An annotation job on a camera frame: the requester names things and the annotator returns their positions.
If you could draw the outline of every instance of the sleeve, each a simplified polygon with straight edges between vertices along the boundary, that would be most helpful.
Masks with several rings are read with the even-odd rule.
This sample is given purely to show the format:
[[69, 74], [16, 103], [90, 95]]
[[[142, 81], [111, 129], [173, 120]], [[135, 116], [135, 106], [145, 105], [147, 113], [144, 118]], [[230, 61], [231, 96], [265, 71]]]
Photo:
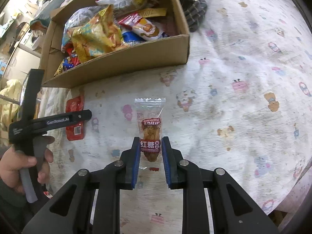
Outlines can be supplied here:
[[0, 210], [18, 228], [23, 225], [23, 212], [26, 205], [24, 195], [15, 192], [0, 180]]

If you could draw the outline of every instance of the bed sheet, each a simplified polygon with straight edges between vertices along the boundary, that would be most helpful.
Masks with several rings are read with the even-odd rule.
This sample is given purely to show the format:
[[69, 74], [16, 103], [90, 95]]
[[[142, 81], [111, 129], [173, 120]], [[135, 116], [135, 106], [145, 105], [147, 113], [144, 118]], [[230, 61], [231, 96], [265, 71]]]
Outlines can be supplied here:
[[[311, 33], [291, 0], [207, 2], [186, 65], [44, 89], [41, 117], [64, 112], [79, 94], [93, 114], [84, 140], [48, 133], [54, 192], [131, 147], [135, 98], [165, 97], [163, 135], [185, 159], [227, 170], [267, 214], [286, 197], [312, 156]], [[161, 163], [141, 168], [136, 189], [121, 194], [121, 232], [180, 233], [181, 223], [182, 191], [167, 188]]]

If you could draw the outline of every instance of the human hand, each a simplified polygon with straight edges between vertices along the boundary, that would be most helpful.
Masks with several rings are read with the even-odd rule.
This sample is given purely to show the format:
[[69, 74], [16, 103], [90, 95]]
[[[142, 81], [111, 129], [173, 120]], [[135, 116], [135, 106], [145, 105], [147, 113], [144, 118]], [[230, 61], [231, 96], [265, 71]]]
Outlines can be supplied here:
[[[49, 136], [48, 144], [54, 142], [54, 137]], [[38, 172], [38, 182], [45, 184], [50, 179], [49, 163], [53, 162], [53, 153], [47, 148], [44, 153], [44, 162], [42, 169]], [[26, 156], [23, 153], [15, 151], [14, 146], [10, 147], [0, 160], [0, 178], [10, 188], [18, 193], [24, 194], [24, 188], [19, 176], [19, 170], [22, 168], [33, 167], [37, 164], [35, 157]]]

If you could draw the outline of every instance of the snack package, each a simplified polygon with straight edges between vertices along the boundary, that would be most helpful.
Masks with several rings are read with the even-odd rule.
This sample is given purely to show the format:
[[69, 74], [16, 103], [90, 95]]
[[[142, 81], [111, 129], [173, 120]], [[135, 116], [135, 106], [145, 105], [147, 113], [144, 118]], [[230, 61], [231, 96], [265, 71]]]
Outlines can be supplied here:
[[140, 148], [149, 162], [157, 161], [161, 151], [161, 112], [165, 98], [136, 98], [135, 110], [140, 131]]
[[77, 10], [66, 22], [64, 32], [63, 32], [63, 39], [62, 39], [62, 47], [61, 51], [65, 53], [66, 48], [71, 47], [71, 36], [68, 29], [83, 26], [84, 24], [88, 23], [99, 11], [104, 9], [103, 6], [92, 6], [86, 7]]
[[135, 46], [137, 44], [146, 42], [140, 36], [136, 35], [134, 32], [125, 29], [124, 27], [121, 28], [121, 33], [124, 41], [130, 46]]
[[119, 24], [132, 30], [147, 41], [169, 37], [161, 28], [155, 26], [146, 18], [142, 18], [137, 12], [126, 16]]
[[113, 13], [116, 18], [133, 11], [151, 8], [158, 4], [157, 0], [98, 0], [98, 5], [113, 5]]
[[138, 14], [142, 18], [165, 16], [166, 13], [167, 13], [167, 9], [166, 8], [157, 8], [157, 9], [147, 8], [147, 9], [138, 11]]
[[[66, 103], [66, 112], [82, 111], [85, 104], [83, 96], [72, 98]], [[85, 136], [83, 121], [76, 125], [66, 127], [66, 137], [69, 141], [82, 140]]]
[[81, 63], [128, 47], [120, 28], [113, 23], [113, 6], [99, 11], [88, 23], [68, 29]]
[[69, 57], [71, 58], [71, 62], [74, 66], [77, 66], [80, 64], [80, 60], [78, 59], [78, 55], [76, 54], [76, 51], [73, 47], [66, 48], [66, 52], [68, 53]]
[[71, 68], [73, 68], [74, 65], [71, 62], [71, 58], [67, 57], [64, 60], [62, 60], [60, 66], [58, 67], [57, 71], [55, 72], [54, 76], [57, 76], [63, 72], [65, 72], [66, 70], [69, 70]]

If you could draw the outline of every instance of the plaid cloth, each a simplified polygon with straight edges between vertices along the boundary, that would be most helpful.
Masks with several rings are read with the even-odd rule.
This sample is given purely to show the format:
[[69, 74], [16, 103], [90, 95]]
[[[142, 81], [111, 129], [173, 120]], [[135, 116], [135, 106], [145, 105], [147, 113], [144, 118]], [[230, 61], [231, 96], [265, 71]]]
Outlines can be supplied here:
[[188, 27], [191, 32], [195, 32], [203, 21], [207, 11], [206, 0], [180, 0]]

